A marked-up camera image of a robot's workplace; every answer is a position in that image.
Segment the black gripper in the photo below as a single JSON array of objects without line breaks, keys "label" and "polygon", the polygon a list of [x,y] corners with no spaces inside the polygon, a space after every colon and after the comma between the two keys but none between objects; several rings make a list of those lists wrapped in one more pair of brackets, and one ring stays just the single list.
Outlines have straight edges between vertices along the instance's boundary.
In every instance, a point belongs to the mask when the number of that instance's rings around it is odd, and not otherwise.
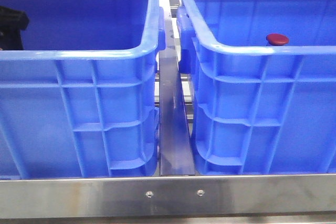
[{"label": "black gripper", "polygon": [[24,11],[1,6],[1,50],[24,50],[20,32],[28,24]]}]

